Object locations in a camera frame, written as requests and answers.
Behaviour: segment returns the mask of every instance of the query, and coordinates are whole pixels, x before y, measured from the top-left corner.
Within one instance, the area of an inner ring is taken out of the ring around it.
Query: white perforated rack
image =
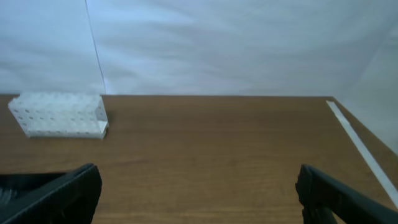
[[[104,138],[102,97],[84,93],[22,93],[8,108],[28,137]]]

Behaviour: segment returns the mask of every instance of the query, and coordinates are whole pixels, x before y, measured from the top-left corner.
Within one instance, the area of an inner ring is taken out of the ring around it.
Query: wood grain
[[[0,97],[0,171],[95,163],[93,223],[302,223],[294,183],[304,163],[394,208],[325,103],[333,98],[105,96],[104,140],[27,139],[11,98]],[[361,132],[397,183],[395,155]]]

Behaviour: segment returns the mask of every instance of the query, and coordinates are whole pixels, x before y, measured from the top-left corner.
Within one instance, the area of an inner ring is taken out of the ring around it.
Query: brown tabletop
[[[301,164],[395,209],[326,104],[333,98],[104,96],[104,140],[28,139],[11,98],[0,97],[0,172],[96,164],[93,223],[302,223]],[[397,157],[340,108],[398,186]]]

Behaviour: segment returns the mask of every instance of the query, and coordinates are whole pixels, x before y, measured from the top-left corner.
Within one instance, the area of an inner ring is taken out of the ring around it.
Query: white backdrop
[[[1,1],[0,91],[333,95],[398,152],[396,0],[87,6]]]

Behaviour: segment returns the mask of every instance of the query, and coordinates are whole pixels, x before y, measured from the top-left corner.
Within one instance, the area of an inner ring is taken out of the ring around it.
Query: wooden surface
[[[104,140],[27,139],[0,97],[0,172],[98,165],[93,223],[302,223],[294,183],[311,164],[394,208],[325,100],[105,96]],[[397,185],[397,157],[343,110]]]

